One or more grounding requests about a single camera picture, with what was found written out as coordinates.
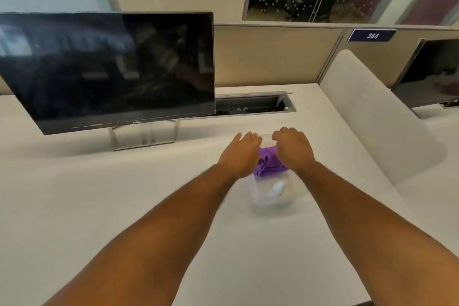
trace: black monitor screen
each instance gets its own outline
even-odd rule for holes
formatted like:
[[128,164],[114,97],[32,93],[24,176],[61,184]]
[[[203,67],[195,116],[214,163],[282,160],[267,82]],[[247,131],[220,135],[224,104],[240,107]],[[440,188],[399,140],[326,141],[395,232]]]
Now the black monitor screen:
[[213,15],[2,13],[0,75],[44,134],[213,114]]
[[392,91],[410,108],[459,99],[459,39],[422,41]]

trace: person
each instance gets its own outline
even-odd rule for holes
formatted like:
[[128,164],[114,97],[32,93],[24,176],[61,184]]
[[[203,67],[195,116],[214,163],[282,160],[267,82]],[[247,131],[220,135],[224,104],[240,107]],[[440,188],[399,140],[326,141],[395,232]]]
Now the person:
[[[302,132],[283,127],[272,138],[375,305],[459,303],[452,252],[316,161]],[[171,305],[226,194],[255,171],[261,142],[256,133],[236,135],[215,165],[120,233],[45,305]]]

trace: hand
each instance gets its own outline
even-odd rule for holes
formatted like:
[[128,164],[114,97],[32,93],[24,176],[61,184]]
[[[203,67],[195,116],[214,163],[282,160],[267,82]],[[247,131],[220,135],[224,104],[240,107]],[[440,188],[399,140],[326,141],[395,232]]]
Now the hand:
[[279,161],[295,173],[307,170],[315,163],[313,149],[303,132],[282,127],[273,133],[272,139],[277,142]]
[[247,133],[243,139],[240,138],[241,136],[242,134],[239,132],[234,137],[218,162],[234,180],[245,178],[254,173],[260,160],[258,149],[262,138],[252,132]]

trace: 384 sign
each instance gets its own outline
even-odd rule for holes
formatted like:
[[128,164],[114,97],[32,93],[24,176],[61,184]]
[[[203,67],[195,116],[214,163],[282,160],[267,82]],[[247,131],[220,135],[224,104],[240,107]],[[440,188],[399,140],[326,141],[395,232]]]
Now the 384 sign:
[[354,29],[349,42],[388,42],[392,39],[396,29]]

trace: purple cloth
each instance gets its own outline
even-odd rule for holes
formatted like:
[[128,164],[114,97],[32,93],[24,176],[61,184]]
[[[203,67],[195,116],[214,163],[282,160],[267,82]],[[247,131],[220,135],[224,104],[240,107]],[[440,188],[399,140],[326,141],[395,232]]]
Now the purple cloth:
[[276,175],[288,170],[283,164],[280,163],[276,155],[277,147],[260,148],[258,153],[261,159],[258,162],[258,167],[254,174],[258,176]]

